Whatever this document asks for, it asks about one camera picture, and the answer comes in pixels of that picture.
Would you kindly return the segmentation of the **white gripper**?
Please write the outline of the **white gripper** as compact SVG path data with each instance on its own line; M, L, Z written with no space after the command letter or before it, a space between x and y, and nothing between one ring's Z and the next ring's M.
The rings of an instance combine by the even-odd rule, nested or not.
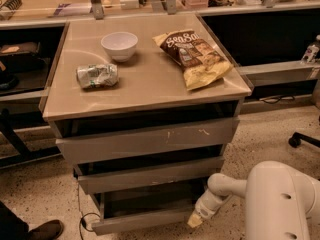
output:
M197 200L194 213L190 215L187 221L188 226L196 228L203 223L203 220L211 219L230 198L230 195L221 196L207 189Z

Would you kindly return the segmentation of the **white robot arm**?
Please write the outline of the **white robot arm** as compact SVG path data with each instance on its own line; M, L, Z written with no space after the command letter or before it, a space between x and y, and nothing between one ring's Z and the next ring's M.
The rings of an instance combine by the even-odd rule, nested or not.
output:
M320 223L320 181L286 164L264 161L245 180L211 175L188 225L195 228L211 219L233 196L245 200L246 240L310 240L308 224Z

